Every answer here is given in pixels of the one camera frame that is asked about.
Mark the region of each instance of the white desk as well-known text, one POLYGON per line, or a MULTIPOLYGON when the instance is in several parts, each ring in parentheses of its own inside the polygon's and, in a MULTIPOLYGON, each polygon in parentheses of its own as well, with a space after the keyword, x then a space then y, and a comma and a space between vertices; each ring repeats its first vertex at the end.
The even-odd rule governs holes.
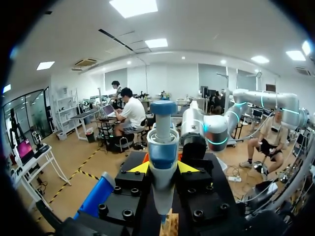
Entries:
POLYGON ((79 133, 79 131, 78 131, 78 128, 77 128, 77 126, 74 124, 75 133, 77 134, 77 137, 78 137, 79 140, 88 141, 88 138, 85 136, 85 133, 87 132, 87 129, 86 129, 85 124, 84 124, 84 119, 85 119, 86 117, 90 117, 90 116, 94 115, 94 114, 97 113, 97 112, 98 112, 98 109, 97 109, 97 108, 94 108, 94 109, 92 109, 92 110, 90 110, 90 111, 88 111, 88 112, 84 112, 84 113, 78 114, 78 115, 76 115, 76 116, 70 118, 71 120, 73 120, 73 122, 74 122, 75 120, 80 120, 80 121, 81 121, 81 124, 82 124, 82 127, 83 127, 83 132, 84 132, 84 136, 83 136, 83 137, 80 136, 80 133, 79 133))
POLYGON ((44 197, 37 191, 36 188, 34 188, 31 184, 31 181, 49 164, 53 166, 54 170, 56 171, 57 175, 65 182, 67 182, 70 186, 69 180, 66 178, 62 170, 60 169, 60 166, 58 165, 53 152, 51 151, 51 146, 42 153, 38 158, 32 158, 30 159, 24 166, 21 166, 22 171, 19 172, 19 174, 14 179, 14 188, 17 188, 20 184, 23 185, 23 187, 27 190, 29 195, 33 198, 33 203, 29 207, 29 211, 32 209, 33 204, 42 200, 45 205, 51 210, 50 206, 44 199, 44 197), (32 174, 29 172, 30 169, 36 165, 43 157, 46 157, 46 162, 42 164, 42 166, 32 174))

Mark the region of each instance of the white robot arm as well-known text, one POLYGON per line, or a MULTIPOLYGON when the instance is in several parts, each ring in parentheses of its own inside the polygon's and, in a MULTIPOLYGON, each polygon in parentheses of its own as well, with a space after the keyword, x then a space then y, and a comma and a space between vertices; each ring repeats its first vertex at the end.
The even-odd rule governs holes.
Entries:
POLYGON ((292 93, 270 91, 249 91, 237 89, 233 92, 235 104, 224 116, 203 116, 197 109, 190 108, 183 114, 181 143, 185 145, 191 137, 204 137, 212 151, 222 151, 237 126, 242 114, 248 108, 248 102, 269 109, 281 109, 282 125, 288 129, 314 127, 306 109, 299 109, 299 100, 292 93))

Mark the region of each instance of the wooden floor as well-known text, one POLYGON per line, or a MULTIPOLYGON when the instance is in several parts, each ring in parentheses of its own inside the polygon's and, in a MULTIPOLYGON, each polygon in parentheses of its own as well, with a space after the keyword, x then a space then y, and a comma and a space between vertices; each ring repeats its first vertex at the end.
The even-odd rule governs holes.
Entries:
MULTIPOLYGON (((245 126, 241 137, 247 136, 248 134, 248 127, 245 126)), ((82 171, 96 177, 100 177, 101 174, 106 171, 114 178, 120 169, 120 165, 126 159, 124 153, 113 154, 108 152, 106 154, 102 150, 96 151, 98 149, 97 143, 89 144, 88 142, 80 141, 77 139, 75 133, 70 134, 65 141, 59 141, 55 135, 51 135, 43 141, 52 146, 54 156, 67 178, 73 176, 78 168, 87 161, 90 156, 91 158, 81 168, 82 171)), ((289 150, 290 147, 287 150, 284 150, 284 158, 287 157, 289 150)), ((236 200, 240 199, 255 184, 262 181, 260 174, 255 170, 238 168, 239 162, 247 160, 246 142, 238 143, 236 147, 228 147, 223 152, 217 153, 216 155, 228 165, 228 169, 225 171, 227 176, 233 175, 237 171, 240 173, 242 178, 241 183, 229 182, 236 200)), ((254 154, 254 160, 262 160, 263 157, 263 154, 257 152, 254 154)), ((284 166, 287 166, 292 160, 294 160, 294 157, 290 156, 288 161, 284 163, 284 166)), ((271 164, 269 159, 266 160, 266 164, 267 166, 271 164)), ((271 173, 269 178, 275 178, 275 176, 275 173, 271 173)), ((50 206, 56 216, 61 220, 65 220, 67 217, 73 217, 75 215, 82 202, 97 183, 96 179, 87 176, 82 172, 78 172, 70 181, 72 186, 66 185, 62 191, 59 192, 64 182, 57 176, 50 165, 44 169, 44 174, 40 175, 40 178, 47 181, 48 185, 45 189, 44 197, 47 202, 53 200, 50 206)), ((25 192, 23 187, 20 186, 18 192, 20 193, 26 208, 28 208, 32 199, 25 192)), ((53 231, 52 227, 41 217, 37 209, 33 209, 31 214, 34 219, 38 221, 44 231, 53 231)))

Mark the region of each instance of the black bolt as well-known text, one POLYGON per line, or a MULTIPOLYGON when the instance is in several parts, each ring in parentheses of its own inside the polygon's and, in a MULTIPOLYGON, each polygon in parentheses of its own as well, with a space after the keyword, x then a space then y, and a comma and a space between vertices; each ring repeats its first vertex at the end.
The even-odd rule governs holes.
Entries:
POLYGON ((104 219, 105 216, 108 214, 108 207, 105 204, 98 205, 98 216, 100 219, 104 219))
POLYGON ((204 217, 203 211, 202 210, 195 210, 193 212, 193 217, 195 220, 202 220, 204 217))
POLYGON ((134 196, 134 197, 139 196, 139 195, 140 195, 139 189, 137 189, 137 188, 132 188, 132 189, 131 189, 131 195, 134 196))
POLYGON ((194 188, 189 188, 187 191, 188 191, 190 194, 193 194, 193 193, 196 192, 196 190, 195 190, 194 188))
POLYGON ((129 209, 123 210, 123 218, 125 220, 133 219, 133 211, 129 209))
POLYGON ((113 193, 116 193, 116 194, 119 194, 122 192, 122 188, 119 187, 119 186, 115 186, 114 190, 113 190, 113 193))
POLYGON ((210 191, 213 190, 213 187, 212 187, 211 185, 208 185, 208 186, 206 186, 206 190, 207 190, 208 192, 210 192, 210 191))
POLYGON ((227 209, 229 209, 229 208, 230 208, 230 205, 227 204, 227 203, 223 203, 223 204, 220 206, 220 209, 221 209, 221 210, 227 210, 227 209))

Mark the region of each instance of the ceiling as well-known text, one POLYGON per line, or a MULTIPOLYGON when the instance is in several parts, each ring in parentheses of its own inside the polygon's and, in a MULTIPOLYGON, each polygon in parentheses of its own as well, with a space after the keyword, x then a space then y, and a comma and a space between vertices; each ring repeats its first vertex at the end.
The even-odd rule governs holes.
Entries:
POLYGON ((125 19, 109 0, 60 0, 49 9, 52 14, 43 15, 24 44, 17 47, 9 76, 12 90, 68 72, 83 58, 97 59, 103 65, 123 59, 119 67, 127 67, 129 58, 133 59, 130 66, 143 65, 144 61, 219 64, 225 59, 234 68, 246 65, 249 71, 259 68, 293 78, 303 78, 295 66, 313 70, 309 59, 292 61, 286 55, 285 51, 301 50, 306 35, 270 2, 157 0, 157 7, 158 12, 125 19), (166 38, 168 47, 145 48, 144 40, 156 38, 166 38), (255 64, 251 57, 257 55, 270 62, 255 64), (42 61, 55 64, 36 71, 42 61))

